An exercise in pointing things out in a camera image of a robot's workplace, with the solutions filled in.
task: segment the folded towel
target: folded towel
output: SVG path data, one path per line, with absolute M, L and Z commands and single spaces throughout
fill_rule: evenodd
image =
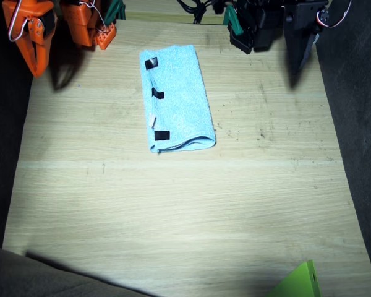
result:
M 214 146 L 216 136 L 194 46 L 144 51 L 140 71 L 150 150 Z

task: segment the black tape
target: black tape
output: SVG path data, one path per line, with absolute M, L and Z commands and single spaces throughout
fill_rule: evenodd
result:
M 158 59 L 152 58 L 147 61 L 144 61 L 144 64 L 146 65 L 146 70 L 150 70 L 152 68 L 158 67 Z
M 155 141 L 157 140 L 169 140 L 171 138 L 170 131 L 154 131 Z
M 155 90 L 155 88 L 153 88 L 153 96 L 157 97 L 158 99 L 164 99 L 165 98 L 164 92 L 159 92 L 159 91 Z

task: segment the orange servo bracket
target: orange servo bracket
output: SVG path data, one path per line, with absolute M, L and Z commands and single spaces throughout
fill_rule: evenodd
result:
M 19 0 L 21 1 L 12 36 L 22 34 L 16 41 L 22 56 L 35 77 L 41 76 L 48 66 L 49 50 L 52 36 L 56 28 L 54 4 L 48 0 Z M 2 8 L 7 27 L 16 12 L 17 1 L 4 0 Z
M 61 0 L 62 14 L 69 25 L 74 43 L 84 46 L 99 45 L 105 50 L 116 36 L 114 24 L 96 29 L 101 0 Z

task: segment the white wire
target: white wire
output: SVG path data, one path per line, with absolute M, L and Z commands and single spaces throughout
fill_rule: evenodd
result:
M 85 4 L 85 5 L 88 6 L 89 8 L 95 8 L 95 9 L 96 9 L 96 11 L 98 12 L 98 14 L 99 14 L 99 16 L 100 16 L 100 19 L 101 19 L 101 21 L 102 21 L 102 23 L 103 23 L 103 25 L 104 25 L 104 30 L 102 31 L 102 30 L 100 30 L 99 28 L 96 28 L 96 29 L 97 29 L 100 33 L 104 33 L 104 32 L 107 31 L 107 27 L 106 27 L 106 24 L 104 23 L 103 18 L 101 17 L 101 14 L 100 14 L 99 9 L 97 9 L 96 6 L 95 6 L 95 1 L 96 1 L 96 0 L 93 0 L 92 4 L 90 4 L 90 3 L 88 3 L 88 2 L 82 2 L 82 1 L 80 1 L 80 5 L 81 5 L 81 4 Z
M 318 11 L 318 12 L 316 13 L 316 21 L 317 21 L 317 23 L 320 24 L 320 25 L 323 26 L 323 27 L 326 27 L 326 28 L 335 28 L 335 27 L 338 26 L 340 23 L 342 23 L 342 21 L 345 19 L 345 17 L 347 16 L 347 14 L 348 14 L 348 12 L 349 12 L 349 9 L 351 8 L 351 4 L 352 4 L 352 0 L 349 1 L 348 9 L 345 10 L 344 15 L 342 16 L 342 18 L 341 18 L 339 21 L 337 21 L 337 23 L 335 23 L 334 25 L 329 26 L 329 25 L 327 25 L 327 24 L 324 24 L 324 23 L 320 20 L 320 16 L 319 16 L 320 11 Z
M 11 41 L 11 42 L 15 42 L 15 41 L 17 41 L 19 38 L 22 37 L 23 30 L 24 30 L 25 25 L 26 25 L 26 23 L 27 23 L 27 19 L 25 18 L 25 20 L 24 20 L 24 22 L 23 22 L 23 24 L 22 24 L 21 31 L 19 32 L 19 35 L 16 36 L 14 39 L 12 39 L 12 37 L 11 37 L 11 35 L 12 35 L 12 29 L 14 28 L 15 21 L 17 20 L 17 16 L 18 16 L 18 12 L 19 12 L 19 8 L 20 8 L 21 3 L 22 3 L 22 0 L 19 0 L 18 3 L 17 3 L 17 7 L 15 8 L 14 13 L 12 14 L 12 18 L 11 18 L 10 26 L 8 27 L 8 39 L 9 39 L 9 41 Z

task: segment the gray carpet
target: gray carpet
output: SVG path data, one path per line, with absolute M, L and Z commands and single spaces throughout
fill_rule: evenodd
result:
M 334 0 L 337 19 L 348 0 Z M 317 43 L 353 203 L 371 260 L 371 0 L 353 0 L 340 26 Z

